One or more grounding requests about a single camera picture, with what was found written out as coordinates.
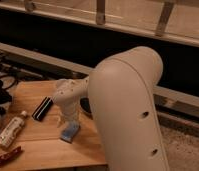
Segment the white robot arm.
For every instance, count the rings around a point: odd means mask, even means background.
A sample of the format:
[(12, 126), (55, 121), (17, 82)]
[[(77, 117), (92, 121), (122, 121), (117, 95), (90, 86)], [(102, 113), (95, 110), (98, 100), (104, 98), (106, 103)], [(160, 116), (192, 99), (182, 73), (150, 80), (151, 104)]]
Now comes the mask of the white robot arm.
[(170, 171), (154, 104), (163, 72), (159, 54), (145, 46), (101, 61), (84, 79), (61, 79), (52, 95), (68, 122), (86, 97), (109, 171)]

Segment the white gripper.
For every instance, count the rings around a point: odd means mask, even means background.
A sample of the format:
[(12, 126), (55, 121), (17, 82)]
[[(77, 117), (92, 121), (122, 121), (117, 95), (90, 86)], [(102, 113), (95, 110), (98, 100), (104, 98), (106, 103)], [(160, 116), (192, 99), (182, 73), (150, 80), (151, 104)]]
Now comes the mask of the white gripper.
[(79, 112), (77, 109), (71, 111), (61, 110), (57, 120), (57, 126), (61, 127), (64, 123), (78, 123)]

